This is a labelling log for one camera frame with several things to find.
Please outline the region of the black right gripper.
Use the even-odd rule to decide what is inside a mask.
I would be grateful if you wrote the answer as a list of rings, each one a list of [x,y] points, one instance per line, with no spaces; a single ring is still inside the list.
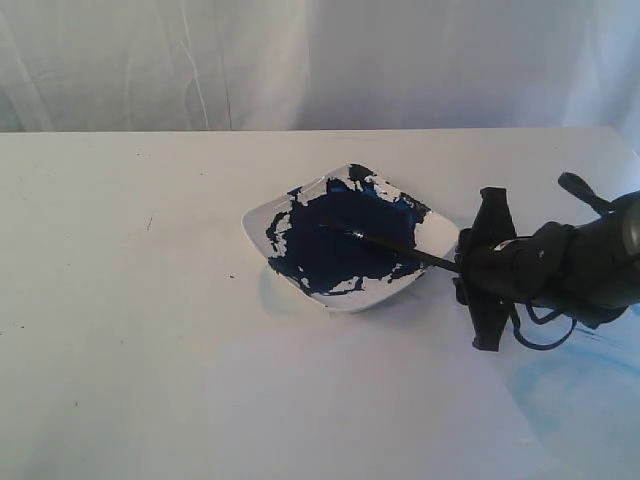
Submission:
[[[453,285],[471,318],[473,347],[498,352],[515,303],[559,310],[573,305],[575,296],[562,281],[575,229],[542,227],[532,236],[516,237],[507,190],[485,187],[480,195],[471,229],[459,234],[455,262],[463,271]]]

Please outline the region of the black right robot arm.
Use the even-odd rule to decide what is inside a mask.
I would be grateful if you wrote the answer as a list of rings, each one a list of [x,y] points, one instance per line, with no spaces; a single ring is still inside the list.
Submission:
[[[478,350],[498,351],[507,324],[529,349],[558,347],[522,335],[518,306],[537,325],[566,316],[573,325],[595,330],[639,301],[638,193],[605,200],[569,172],[558,183],[597,219],[581,226],[548,222],[530,236],[519,236],[506,190],[485,187],[472,226],[459,234],[456,298],[468,308]]]

